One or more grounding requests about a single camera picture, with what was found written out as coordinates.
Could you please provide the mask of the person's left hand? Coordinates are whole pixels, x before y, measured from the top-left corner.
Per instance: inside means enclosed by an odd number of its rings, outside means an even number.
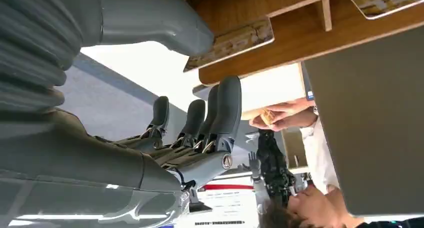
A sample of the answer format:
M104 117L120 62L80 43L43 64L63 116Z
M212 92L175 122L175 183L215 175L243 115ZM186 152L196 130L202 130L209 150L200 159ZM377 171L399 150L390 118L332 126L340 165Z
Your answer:
M282 113L286 115L297 114L303 110L306 110L309 107L315 106L316 103L313 100L307 100L304 98L299 98L293 101L288 101L284 103L274 104L266 107L266 110L272 111L273 113Z

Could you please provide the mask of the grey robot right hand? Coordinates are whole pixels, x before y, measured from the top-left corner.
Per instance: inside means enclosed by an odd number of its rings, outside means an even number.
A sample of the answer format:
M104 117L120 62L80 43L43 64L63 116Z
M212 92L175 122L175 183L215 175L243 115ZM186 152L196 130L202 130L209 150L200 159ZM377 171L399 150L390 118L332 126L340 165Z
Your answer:
M185 0L0 0L0 225L158 228L189 212L191 191L232 165L240 79L191 103L163 145L169 100L140 135L110 141L60 109L56 88L82 47L155 41L208 52L214 35Z

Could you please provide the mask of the person's right hand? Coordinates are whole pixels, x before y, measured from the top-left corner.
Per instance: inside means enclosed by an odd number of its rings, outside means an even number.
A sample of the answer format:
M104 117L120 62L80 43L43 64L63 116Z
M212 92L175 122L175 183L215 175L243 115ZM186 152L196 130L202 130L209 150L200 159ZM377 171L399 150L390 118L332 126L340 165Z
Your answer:
M262 130L272 130L275 132L287 129L290 127L298 126L292 117L287 116L286 113L275 115L274 119L267 125L260 116L256 116L249 120L249 124L255 128Z

